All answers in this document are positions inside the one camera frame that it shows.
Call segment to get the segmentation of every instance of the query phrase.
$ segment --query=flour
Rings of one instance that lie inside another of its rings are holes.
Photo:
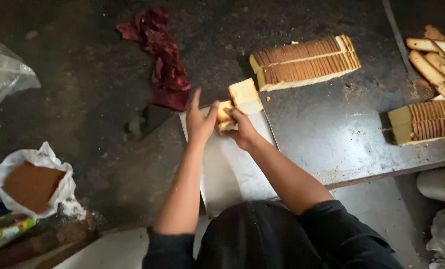
[[[63,215],[76,218],[79,221],[86,219],[86,210],[78,203],[74,194],[62,201],[61,205],[63,207]]]

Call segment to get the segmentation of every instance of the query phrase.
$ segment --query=maroon cloth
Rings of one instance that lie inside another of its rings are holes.
[[[141,49],[156,56],[152,81],[155,87],[151,104],[184,111],[191,84],[179,50],[166,31],[168,14],[165,8],[144,9],[129,22],[116,25],[124,39],[139,42]]]

